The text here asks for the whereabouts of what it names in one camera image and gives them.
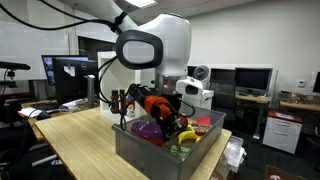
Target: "green object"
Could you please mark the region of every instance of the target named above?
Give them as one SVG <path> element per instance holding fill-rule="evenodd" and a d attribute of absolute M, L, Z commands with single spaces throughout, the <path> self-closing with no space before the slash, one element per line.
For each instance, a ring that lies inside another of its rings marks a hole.
<path fill-rule="evenodd" d="M 188 154 L 188 152 L 190 151 L 190 148 L 181 147 L 181 146 L 177 147 L 176 145 L 172 145 L 170 151 L 173 155 L 179 156 L 182 158 Z"/>

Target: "desk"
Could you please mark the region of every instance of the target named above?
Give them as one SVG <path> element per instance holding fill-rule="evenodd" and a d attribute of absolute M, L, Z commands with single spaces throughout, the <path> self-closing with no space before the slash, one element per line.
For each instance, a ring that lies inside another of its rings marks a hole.
<path fill-rule="evenodd" d="M 52 102 L 52 101 L 40 101 L 40 102 L 30 102 L 30 103 L 24 103 L 21 105 L 22 108 L 28 108 L 30 107 L 32 104 L 36 104 L 36 103 L 47 103 L 47 102 Z M 67 114 L 66 112 L 55 112 L 50 114 L 51 117 L 58 117 L 58 116 L 62 116 Z M 37 118 L 29 118 L 28 122 L 32 128 L 32 131 L 37 139 L 37 141 L 44 141 L 44 137 L 43 135 L 40 133 L 39 129 L 35 126 L 36 122 L 37 122 Z"/>
<path fill-rule="evenodd" d="M 115 153 L 112 125 L 98 108 L 36 122 L 75 179 L 147 179 Z M 191 179 L 210 179 L 230 136 L 222 131 Z"/>
<path fill-rule="evenodd" d="M 254 101 L 254 102 L 257 102 L 258 104 L 260 104 L 258 122 L 257 122 L 256 130 L 253 134 L 253 138 L 260 139 L 260 124 L 261 124 L 261 120 L 262 120 L 263 109 L 264 109 L 264 105 L 269 102 L 269 98 L 268 97 L 261 97 L 261 96 L 255 97 L 252 95 L 241 96 L 236 93 L 236 99 L 244 100 L 244 101 Z"/>
<path fill-rule="evenodd" d="M 315 104 L 296 104 L 280 101 L 280 106 L 320 112 L 320 105 Z"/>

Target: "ceiling light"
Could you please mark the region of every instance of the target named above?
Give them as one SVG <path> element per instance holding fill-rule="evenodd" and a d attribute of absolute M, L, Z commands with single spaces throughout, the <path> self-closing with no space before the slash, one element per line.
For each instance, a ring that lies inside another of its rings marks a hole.
<path fill-rule="evenodd" d="M 157 2 L 154 0 L 126 0 L 128 3 L 135 5 L 139 8 L 151 6 L 156 4 Z"/>

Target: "floor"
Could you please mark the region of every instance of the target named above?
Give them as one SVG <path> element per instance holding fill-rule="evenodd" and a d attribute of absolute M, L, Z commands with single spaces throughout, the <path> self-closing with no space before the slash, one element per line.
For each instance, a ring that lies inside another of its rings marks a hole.
<path fill-rule="evenodd" d="M 314 170 L 314 166 L 317 164 L 317 159 L 319 158 L 314 158 L 315 154 L 310 150 L 311 148 L 307 143 L 305 135 L 302 134 L 300 136 L 296 153 L 292 155 L 262 145 L 263 133 L 264 129 L 261 129 L 261 138 L 260 140 L 256 140 L 252 138 L 252 135 L 233 129 L 233 135 L 241 137 L 244 140 L 243 147 L 248 154 L 240 166 L 238 173 L 234 174 L 234 179 L 263 180 L 266 176 L 267 164 L 306 179 L 320 179 L 320 173 Z"/>
<path fill-rule="evenodd" d="M 233 129 L 233 135 L 241 137 L 244 140 L 243 147 L 248 153 L 238 173 L 234 174 L 235 180 L 263 180 L 265 179 L 267 164 L 300 175 L 306 179 L 320 179 L 320 173 L 314 170 L 317 158 L 314 158 L 314 154 L 306 143 L 304 135 L 300 137 L 295 155 L 264 146 L 262 145 L 262 138 L 255 140 L 252 138 L 252 135 L 243 133 L 243 131 L 237 129 Z M 51 154 L 52 152 L 49 148 L 43 148 L 27 154 L 11 169 L 10 180 L 72 179 L 62 165 L 52 166 L 50 165 L 51 162 L 49 162 L 34 168 L 31 167 L 32 162 Z"/>
<path fill-rule="evenodd" d="M 63 165 L 52 166 L 51 161 L 32 168 L 31 163 L 52 154 L 48 147 L 28 153 L 10 170 L 10 180 L 71 180 Z"/>

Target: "ceiling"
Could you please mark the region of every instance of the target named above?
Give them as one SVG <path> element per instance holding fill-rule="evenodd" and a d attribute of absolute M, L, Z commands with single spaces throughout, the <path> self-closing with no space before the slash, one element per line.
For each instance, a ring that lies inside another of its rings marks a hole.
<path fill-rule="evenodd" d="M 176 13 L 184 17 L 229 8 L 256 0 L 156 0 L 158 4 L 139 9 L 125 0 L 115 0 L 137 23 L 144 24 L 161 13 Z"/>

